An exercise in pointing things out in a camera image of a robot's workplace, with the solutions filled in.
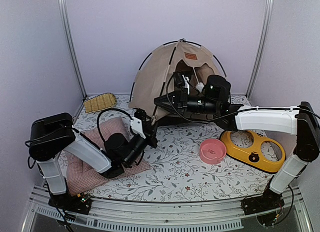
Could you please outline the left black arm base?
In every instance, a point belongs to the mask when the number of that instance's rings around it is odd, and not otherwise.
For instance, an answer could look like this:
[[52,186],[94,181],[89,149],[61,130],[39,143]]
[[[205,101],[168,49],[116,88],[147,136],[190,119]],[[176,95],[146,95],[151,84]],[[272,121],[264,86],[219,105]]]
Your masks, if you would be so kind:
[[74,221],[76,218],[74,215],[69,215],[68,211],[84,215],[89,214],[92,205],[91,198],[82,203],[77,195],[70,195],[68,188],[66,193],[63,194],[53,194],[48,184],[47,188],[50,196],[48,204],[58,211],[65,225],[69,226],[69,221]]

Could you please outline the beige fabric pet tent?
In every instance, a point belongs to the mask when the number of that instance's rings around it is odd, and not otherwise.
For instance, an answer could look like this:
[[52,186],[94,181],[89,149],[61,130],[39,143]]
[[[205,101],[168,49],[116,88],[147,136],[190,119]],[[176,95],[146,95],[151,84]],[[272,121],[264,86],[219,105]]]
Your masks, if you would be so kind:
[[175,110],[166,111],[154,103],[155,98],[166,98],[180,90],[175,82],[176,72],[189,78],[182,87],[191,86],[192,95],[206,83],[208,76],[227,76],[217,57],[206,47],[184,39],[168,42],[153,50],[141,64],[131,88],[129,108],[145,110],[153,122],[176,116]]

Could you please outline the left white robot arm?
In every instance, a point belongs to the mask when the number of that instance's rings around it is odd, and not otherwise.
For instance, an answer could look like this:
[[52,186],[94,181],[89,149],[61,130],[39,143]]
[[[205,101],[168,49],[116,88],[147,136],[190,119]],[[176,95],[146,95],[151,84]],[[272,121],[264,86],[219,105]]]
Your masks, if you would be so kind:
[[69,113],[60,113],[35,121],[30,139],[24,143],[30,157],[40,167],[51,194],[55,195],[55,201],[64,209],[71,208],[75,202],[68,193],[58,164],[58,153],[66,151],[90,165],[99,175],[112,179],[142,158],[147,146],[156,148],[158,142],[158,124],[142,109],[129,116],[131,140],[115,133],[109,139],[102,139],[104,148],[74,128],[71,118]]

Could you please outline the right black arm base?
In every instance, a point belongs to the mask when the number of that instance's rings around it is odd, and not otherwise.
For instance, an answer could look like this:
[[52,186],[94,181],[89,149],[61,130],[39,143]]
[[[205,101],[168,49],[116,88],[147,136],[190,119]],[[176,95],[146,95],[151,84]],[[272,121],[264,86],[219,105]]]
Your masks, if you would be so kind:
[[245,215],[266,212],[271,209],[279,208],[279,212],[271,212],[268,214],[259,215],[257,217],[258,222],[265,227],[274,226],[283,210],[285,204],[281,194],[277,194],[270,189],[271,180],[268,182],[262,195],[260,196],[246,196],[241,201],[241,207]]

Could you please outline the black tent pole one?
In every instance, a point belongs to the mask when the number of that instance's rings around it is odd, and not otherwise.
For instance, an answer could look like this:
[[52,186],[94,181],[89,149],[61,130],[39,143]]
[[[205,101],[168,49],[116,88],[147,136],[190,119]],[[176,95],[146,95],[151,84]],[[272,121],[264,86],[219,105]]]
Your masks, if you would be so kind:
[[[168,73],[169,73],[169,70],[170,70],[171,62],[172,62],[174,53],[176,51],[176,48],[177,48],[177,46],[175,45],[173,50],[172,50],[172,52],[171,52],[168,65],[167,65],[167,68],[166,68],[165,73],[164,73],[161,91],[155,98],[161,97],[163,95],[164,87],[165,87],[165,84],[167,82],[167,76],[168,76]],[[155,107],[154,107],[154,111],[153,111],[153,114],[152,114],[152,122],[151,122],[152,125],[154,125],[155,122],[158,120],[158,107],[159,107],[158,105],[155,105]]]

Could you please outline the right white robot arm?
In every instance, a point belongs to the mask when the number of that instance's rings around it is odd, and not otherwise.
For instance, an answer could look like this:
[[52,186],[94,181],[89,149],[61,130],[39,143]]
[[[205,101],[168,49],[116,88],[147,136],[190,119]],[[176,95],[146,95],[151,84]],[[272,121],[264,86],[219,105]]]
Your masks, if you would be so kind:
[[231,84],[222,76],[210,75],[201,95],[188,93],[182,73],[175,72],[169,79],[174,91],[156,97],[154,104],[184,118],[184,112],[212,115],[210,119],[227,131],[266,130],[296,136],[296,146],[279,171],[268,183],[266,193],[258,205],[269,210],[278,201],[278,195],[304,168],[320,154],[319,115],[308,102],[291,107],[251,107],[229,102]]

